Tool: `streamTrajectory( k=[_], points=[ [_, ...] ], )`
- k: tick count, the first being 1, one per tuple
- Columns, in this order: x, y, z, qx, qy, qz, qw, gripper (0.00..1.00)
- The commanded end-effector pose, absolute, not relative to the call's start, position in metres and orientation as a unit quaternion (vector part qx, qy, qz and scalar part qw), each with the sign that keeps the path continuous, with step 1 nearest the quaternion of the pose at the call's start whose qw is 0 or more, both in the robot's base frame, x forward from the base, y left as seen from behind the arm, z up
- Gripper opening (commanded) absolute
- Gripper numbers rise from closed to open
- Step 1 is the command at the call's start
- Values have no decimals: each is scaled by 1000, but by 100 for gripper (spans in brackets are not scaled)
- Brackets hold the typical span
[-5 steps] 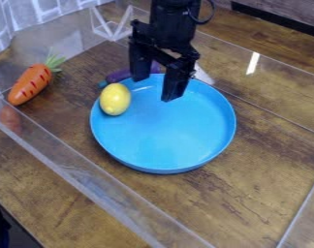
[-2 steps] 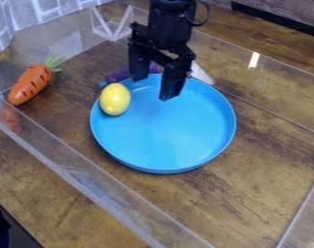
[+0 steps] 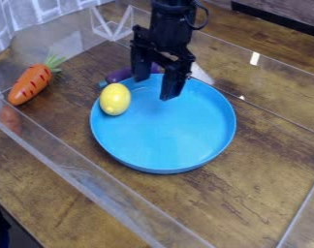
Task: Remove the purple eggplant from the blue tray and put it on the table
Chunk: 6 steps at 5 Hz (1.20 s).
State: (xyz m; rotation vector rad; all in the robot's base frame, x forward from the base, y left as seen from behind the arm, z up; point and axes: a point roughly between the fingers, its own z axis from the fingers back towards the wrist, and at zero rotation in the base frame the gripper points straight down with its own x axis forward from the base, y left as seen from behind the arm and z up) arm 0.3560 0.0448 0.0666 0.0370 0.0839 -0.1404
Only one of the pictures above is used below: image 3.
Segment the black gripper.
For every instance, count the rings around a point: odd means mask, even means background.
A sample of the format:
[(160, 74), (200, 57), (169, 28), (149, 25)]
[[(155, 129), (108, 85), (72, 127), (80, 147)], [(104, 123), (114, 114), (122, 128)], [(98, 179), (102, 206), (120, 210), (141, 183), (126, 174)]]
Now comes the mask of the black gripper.
[(136, 82), (151, 77), (152, 63), (164, 68), (160, 99), (168, 101), (181, 93), (192, 74), (195, 55), (187, 46), (196, 29), (193, 0), (152, 0), (149, 27), (133, 27), (132, 73)]

